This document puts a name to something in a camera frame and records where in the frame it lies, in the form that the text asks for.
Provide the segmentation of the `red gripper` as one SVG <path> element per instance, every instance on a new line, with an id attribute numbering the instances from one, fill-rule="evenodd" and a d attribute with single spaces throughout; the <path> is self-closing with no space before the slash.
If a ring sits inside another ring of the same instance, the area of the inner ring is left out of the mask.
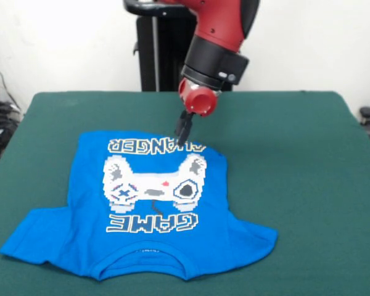
<path id="1" fill-rule="evenodd" d="M 183 146 L 190 135 L 194 114 L 202 117 L 211 115 L 218 105 L 221 91 L 212 90 L 183 78 L 179 84 L 178 93 L 185 110 L 178 118 L 175 135 L 178 137 L 177 145 Z"/>

